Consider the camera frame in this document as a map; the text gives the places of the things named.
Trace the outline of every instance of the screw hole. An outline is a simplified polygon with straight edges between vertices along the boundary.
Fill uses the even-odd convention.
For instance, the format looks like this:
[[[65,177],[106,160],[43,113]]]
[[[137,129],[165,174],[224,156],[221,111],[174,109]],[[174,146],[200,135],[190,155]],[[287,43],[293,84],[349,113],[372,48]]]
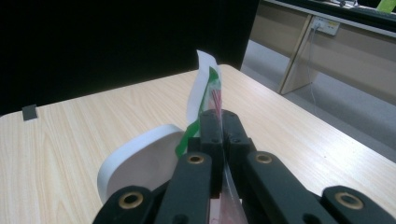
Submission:
[[[143,195],[138,191],[124,193],[119,199],[119,206],[123,209],[136,208],[143,202]]]
[[[256,161],[261,163],[270,163],[272,158],[265,154],[259,154],[256,156]]]
[[[360,210],[364,206],[363,202],[358,197],[346,192],[336,193],[335,200],[341,205],[354,210]]]
[[[194,156],[190,156],[188,161],[189,161],[189,163],[199,164],[204,161],[204,157],[194,155]]]

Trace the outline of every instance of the green packet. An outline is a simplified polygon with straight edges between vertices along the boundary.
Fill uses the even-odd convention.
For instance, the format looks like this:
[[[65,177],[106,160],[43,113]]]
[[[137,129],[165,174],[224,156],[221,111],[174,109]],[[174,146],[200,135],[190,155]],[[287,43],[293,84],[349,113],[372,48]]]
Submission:
[[[376,10],[390,13],[395,7],[396,0],[381,0],[376,7]]]
[[[213,56],[197,50],[199,58],[198,75],[192,86],[187,104],[187,121],[189,126],[176,147],[176,154],[181,157],[187,150],[190,137],[200,133],[199,115],[209,109],[216,109],[221,116],[221,78],[218,65]]]

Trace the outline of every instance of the desk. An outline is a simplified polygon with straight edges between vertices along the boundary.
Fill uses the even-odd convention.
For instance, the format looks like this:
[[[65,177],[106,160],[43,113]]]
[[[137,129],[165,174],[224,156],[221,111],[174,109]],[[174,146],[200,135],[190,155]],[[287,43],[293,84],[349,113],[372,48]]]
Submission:
[[[396,217],[396,164],[231,66],[220,67],[223,107],[258,150],[277,155],[312,192],[344,185]],[[96,177],[105,158],[163,124],[187,126],[196,71],[0,118],[0,223],[90,223],[101,208]]]
[[[348,13],[356,12],[349,9],[326,5],[325,11],[317,12],[311,5],[303,5],[308,3],[323,5],[308,0],[264,0],[259,5],[250,38],[290,58],[278,92],[296,90],[321,72],[396,105],[396,22],[386,26],[387,30],[381,29],[381,23],[375,24],[381,28],[372,24],[375,18],[361,20],[365,23],[352,21]],[[340,22],[337,34],[316,32],[311,41],[314,16]],[[308,59],[311,80],[306,68]]]

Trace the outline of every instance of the snack package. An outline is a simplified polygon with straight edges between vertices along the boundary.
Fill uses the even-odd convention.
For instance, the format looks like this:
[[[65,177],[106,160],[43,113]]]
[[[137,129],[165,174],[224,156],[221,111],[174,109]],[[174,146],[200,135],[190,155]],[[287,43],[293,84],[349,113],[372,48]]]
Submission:
[[[176,148],[178,157],[186,152],[190,137],[198,137],[200,134],[199,115],[208,110],[215,109],[221,129],[222,141],[222,119],[221,119],[221,76],[216,60],[209,54],[198,50],[199,71],[194,81],[187,106],[187,121],[189,126],[184,133],[180,144]],[[233,177],[227,161],[224,162],[222,191],[220,194],[220,208],[211,206],[210,223],[220,224],[248,224],[239,196],[233,183]]]

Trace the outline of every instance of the floor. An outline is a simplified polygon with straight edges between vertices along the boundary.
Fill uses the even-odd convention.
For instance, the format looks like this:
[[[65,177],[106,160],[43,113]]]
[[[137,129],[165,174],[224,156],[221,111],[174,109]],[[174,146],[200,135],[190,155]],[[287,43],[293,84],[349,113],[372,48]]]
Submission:
[[[276,91],[289,58],[249,41],[241,71]],[[284,95],[306,111],[396,162],[396,106],[319,74]]]

